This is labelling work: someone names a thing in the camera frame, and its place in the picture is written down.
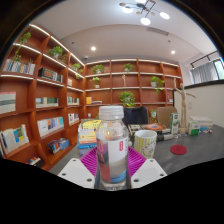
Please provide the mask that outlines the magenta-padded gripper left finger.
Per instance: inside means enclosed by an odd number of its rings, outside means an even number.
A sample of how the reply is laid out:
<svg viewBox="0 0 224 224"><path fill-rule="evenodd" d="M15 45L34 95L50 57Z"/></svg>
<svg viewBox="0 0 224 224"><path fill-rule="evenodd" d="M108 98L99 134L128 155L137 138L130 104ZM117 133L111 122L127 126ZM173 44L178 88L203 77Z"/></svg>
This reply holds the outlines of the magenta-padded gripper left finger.
<svg viewBox="0 0 224 224"><path fill-rule="evenodd" d="M72 158L58 176L84 188L97 188L100 177L96 149L91 149L80 158Z"/></svg>

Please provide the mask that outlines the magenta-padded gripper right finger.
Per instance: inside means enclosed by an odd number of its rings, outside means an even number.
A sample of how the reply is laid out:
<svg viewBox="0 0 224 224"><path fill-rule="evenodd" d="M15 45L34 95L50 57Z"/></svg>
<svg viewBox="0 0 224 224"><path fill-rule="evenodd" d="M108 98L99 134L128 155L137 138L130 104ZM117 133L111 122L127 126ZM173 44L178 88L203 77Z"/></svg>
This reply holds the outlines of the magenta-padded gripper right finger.
<svg viewBox="0 0 224 224"><path fill-rule="evenodd" d="M128 148L128 187L141 188L166 176L166 172L151 158L146 159L135 149Z"/></svg>

